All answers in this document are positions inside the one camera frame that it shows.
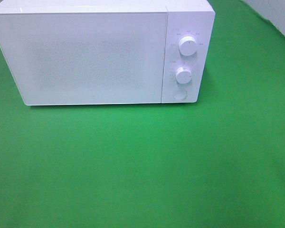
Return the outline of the white dial knob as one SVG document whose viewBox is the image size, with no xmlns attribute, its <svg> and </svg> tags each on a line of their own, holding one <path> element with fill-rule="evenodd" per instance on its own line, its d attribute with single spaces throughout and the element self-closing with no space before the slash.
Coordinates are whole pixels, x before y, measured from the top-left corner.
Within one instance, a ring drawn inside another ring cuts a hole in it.
<svg viewBox="0 0 285 228">
<path fill-rule="evenodd" d="M 192 56 L 197 52 L 198 40 L 193 35 L 183 36 L 178 41 L 178 48 L 181 55 Z"/>
<path fill-rule="evenodd" d="M 193 78 L 193 69 L 189 66 L 179 67 L 175 71 L 175 78 L 178 84 L 187 84 Z"/>
</svg>

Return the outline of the round white door button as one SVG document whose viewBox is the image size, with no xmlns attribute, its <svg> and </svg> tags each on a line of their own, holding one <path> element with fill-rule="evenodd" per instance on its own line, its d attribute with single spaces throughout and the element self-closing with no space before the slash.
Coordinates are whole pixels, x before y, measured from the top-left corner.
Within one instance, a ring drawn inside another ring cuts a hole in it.
<svg viewBox="0 0 285 228">
<path fill-rule="evenodd" d="M 173 98 L 176 100 L 184 100 L 187 97 L 187 91 L 185 89 L 178 89 L 173 92 Z"/>
</svg>

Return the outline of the white microwave oven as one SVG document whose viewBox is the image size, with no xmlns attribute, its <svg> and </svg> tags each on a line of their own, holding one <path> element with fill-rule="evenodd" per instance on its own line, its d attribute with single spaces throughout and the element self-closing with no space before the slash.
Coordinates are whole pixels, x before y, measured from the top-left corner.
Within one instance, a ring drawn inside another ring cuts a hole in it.
<svg viewBox="0 0 285 228">
<path fill-rule="evenodd" d="M 198 99 L 215 11 L 206 0 L 4 0 L 0 15 L 61 13 L 166 13 L 166 38 L 161 101 L 159 103 L 194 103 Z M 198 40 L 197 52 L 189 57 L 179 52 L 181 37 L 193 35 Z M 191 67 L 193 78 L 178 84 L 175 71 Z M 173 92 L 185 89 L 184 100 L 173 98 Z"/>
</svg>

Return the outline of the green table cloth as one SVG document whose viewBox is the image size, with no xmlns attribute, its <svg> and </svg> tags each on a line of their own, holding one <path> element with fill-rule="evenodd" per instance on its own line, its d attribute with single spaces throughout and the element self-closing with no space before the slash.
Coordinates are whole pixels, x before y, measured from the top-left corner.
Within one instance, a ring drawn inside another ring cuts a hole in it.
<svg viewBox="0 0 285 228">
<path fill-rule="evenodd" d="M 0 50 L 0 228 L 285 228 L 285 37 L 211 5 L 193 104 L 26 106 Z"/>
</svg>

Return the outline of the white microwave door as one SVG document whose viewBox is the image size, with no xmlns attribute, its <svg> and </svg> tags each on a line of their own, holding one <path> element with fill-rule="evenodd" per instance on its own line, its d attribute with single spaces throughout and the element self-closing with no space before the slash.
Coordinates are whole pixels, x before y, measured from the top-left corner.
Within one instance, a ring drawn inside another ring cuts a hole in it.
<svg viewBox="0 0 285 228">
<path fill-rule="evenodd" d="M 166 13 L 0 15 L 26 105 L 159 103 Z"/>
</svg>

